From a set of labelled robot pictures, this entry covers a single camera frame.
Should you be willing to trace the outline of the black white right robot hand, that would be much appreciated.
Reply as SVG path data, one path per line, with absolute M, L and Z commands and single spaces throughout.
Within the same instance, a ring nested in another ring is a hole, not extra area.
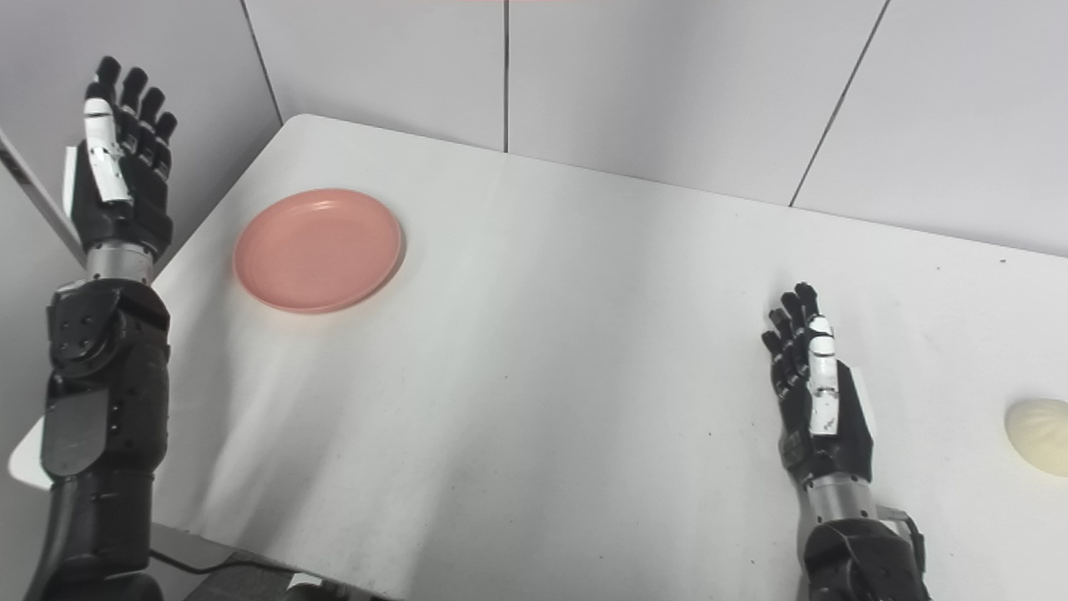
M 769 312 L 760 339 L 770 355 L 782 432 L 778 452 L 797 483 L 847 474 L 870 483 L 873 434 L 854 374 L 838 355 L 818 292 L 800 282 Z

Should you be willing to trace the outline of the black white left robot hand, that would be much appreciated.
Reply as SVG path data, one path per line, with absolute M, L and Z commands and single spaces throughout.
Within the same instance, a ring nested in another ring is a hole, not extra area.
M 104 56 L 83 100 L 83 139 L 64 157 L 63 212 L 84 251 L 140 246 L 157 260 L 171 246 L 168 213 L 177 118 L 144 69 Z

